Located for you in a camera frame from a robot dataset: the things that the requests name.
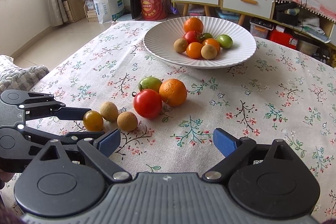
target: gray ribbed panel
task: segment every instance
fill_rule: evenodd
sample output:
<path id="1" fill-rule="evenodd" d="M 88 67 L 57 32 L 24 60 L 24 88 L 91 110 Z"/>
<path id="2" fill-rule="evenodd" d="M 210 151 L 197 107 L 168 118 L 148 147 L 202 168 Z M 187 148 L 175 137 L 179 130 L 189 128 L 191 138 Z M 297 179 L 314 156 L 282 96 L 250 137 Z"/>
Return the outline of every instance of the gray ribbed panel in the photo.
<path id="1" fill-rule="evenodd" d="M 18 109 L 15 105 L 7 105 L 0 100 L 0 128 L 15 127 L 18 123 L 24 124 L 24 115 L 23 109 Z"/>
<path id="2" fill-rule="evenodd" d="M 203 182 L 195 173 L 140 173 L 132 182 L 114 185 L 97 207 L 79 216 L 43 220 L 26 215 L 24 220 L 29 224 L 317 224 L 309 216 L 287 221 L 259 218 L 233 203 L 222 186 Z"/>

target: red box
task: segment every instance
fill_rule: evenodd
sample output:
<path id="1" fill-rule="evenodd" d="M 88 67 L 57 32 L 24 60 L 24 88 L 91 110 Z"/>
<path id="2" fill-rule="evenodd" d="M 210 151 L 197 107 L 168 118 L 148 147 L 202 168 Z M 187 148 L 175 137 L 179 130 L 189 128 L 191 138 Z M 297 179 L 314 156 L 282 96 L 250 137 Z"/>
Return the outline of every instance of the red box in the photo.
<path id="1" fill-rule="evenodd" d="M 268 39 L 280 45 L 293 48 L 295 50 L 298 43 L 298 40 L 294 38 L 292 35 L 284 32 L 279 32 L 275 29 L 269 32 Z"/>

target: plate rim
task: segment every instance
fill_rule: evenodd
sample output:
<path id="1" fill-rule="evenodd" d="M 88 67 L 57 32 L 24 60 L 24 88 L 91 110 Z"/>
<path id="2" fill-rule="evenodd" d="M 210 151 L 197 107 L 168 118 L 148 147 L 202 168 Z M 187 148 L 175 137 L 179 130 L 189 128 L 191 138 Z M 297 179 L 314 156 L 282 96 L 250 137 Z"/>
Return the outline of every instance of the plate rim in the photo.
<path id="1" fill-rule="evenodd" d="M 185 18 L 185 19 L 189 19 L 189 18 L 192 18 L 192 17 L 196 17 L 196 18 L 199 18 L 199 19 L 202 19 L 202 18 L 216 18 L 216 17 L 207 17 L 207 16 L 187 16 L 187 17 L 179 17 L 179 18 Z M 152 30 L 153 28 L 155 28 L 156 26 L 159 26 L 160 24 L 162 23 L 165 23 L 167 21 L 170 21 L 170 20 L 174 20 L 175 18 L 172 18 L 172 19 L 169 19 L 169 20 L 166 20 L 166 21 L 163 21 L 163 22 L 160 22 L 159 24 L 153 26 L 150 30 Z M 145 34 L 145 36 L 143 37 L 143 45 L 145 46 L 146 50 L 150 53 L 150 54 L 153 54 L 154 56 L 156 56 L 157 58 L 167 62 L 167 63 L 170 63 L 170 64 L 174 64 L 174 65 L 180 65 L 180 66 L 185 66 L 185 67 L 191 67 L 191 68 L 198 68 L 198 69 L 221 69 L 221 68 L 228 68 L 228 67 L 233 67 L 233 66 L 236 66 L 236 65 L 239 65 L 245 61 L 247 61 L 248 59 L 250 59 L 254 53 L 256 52 L 257 50 L 257 41 L 255 40 L 254 36 L 248 31 L 248 34 L 253 38 L 254 42 L 255 42 L 255 47 L 254 47 L 254 51 L 251 52 L 251 55 L 249 57 L 247 57 L 246 59 L 242 60 L 242 61 L 239 61 L 237 63 L 234 63 L 234 64 L 230 64 L 230 65 L 220 65 L 220 66 L 215 66 L 215 67 L 212 67 L 212 66 L 209 66 L 209 65 L 189 65 L 189 64 L 186 64 L 186 63 L 180 63 L 180 62 L 177 62 L 177 61 L 172 61 L 172 60 L 168 60 L 164 57 L 160 57 L 159 55 L 155 54 L 154 52 L 152 52 L 147 46 L 146 46 L 146 43 L 145 43 L 145 38 L 148 34 L 148 32 L 150 31 L 148 30 Z"/>

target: tablecloth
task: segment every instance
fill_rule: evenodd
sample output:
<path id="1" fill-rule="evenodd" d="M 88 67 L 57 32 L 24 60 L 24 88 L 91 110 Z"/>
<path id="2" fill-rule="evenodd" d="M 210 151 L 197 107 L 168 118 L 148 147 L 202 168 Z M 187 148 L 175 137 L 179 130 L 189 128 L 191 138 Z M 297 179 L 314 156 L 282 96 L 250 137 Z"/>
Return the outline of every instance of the tablecloth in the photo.
<path id="1" fill-rule="evenodd" d="M 99 110 L 104 101 L 135 112 L 133 91 L 145 76 L 177 78 L 188 89 L 180 107 L 164 105 L 159 117 L 138 116 L 133 132 L 121 134 L 110 157 L 130 171 L 198 172 L 223 159 L 212 140 L 223 128 L 257 143 L 285 139 L 321 186 L 313 216 L 336 216 L 336 71 L 298 51 L 256 37 L 257 50 L 245 63 L 199 70 L 164 63 L 146 51 L 142 39 L 157 22 L 125 22 L 88 42 L 44 77 L 33 91 L 52 93 L 72 107 Z M 56 117 L 28 125 L 55 134 L 84 131 L 83 122 Z M 105 123 L 105 130 L 116 128 Z M 15 178 L 6 184 L 8 196 Z"/>

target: red tomato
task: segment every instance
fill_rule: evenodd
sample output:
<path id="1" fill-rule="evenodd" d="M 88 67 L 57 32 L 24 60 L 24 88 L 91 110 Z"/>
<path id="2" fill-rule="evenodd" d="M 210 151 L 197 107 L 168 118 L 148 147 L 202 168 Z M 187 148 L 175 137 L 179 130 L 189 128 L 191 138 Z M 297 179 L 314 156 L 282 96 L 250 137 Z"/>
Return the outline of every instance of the red tomato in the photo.
<path id="1" fill-rule="evenodd" d="M 154 119 L 161 112 L 162 99 L 155 90 L 146 89 L 134 97 L 133 107 L 141 117 Z"/>
<path id="2" fill-rule="evenodd" d="M 199 42 L 201 36 L 202 36 L 201 33 L 198 31 L 189 31 L 186 32 L 182 38 L 187 40 L 188 44 L 190 44 L 193 42 Z"/>

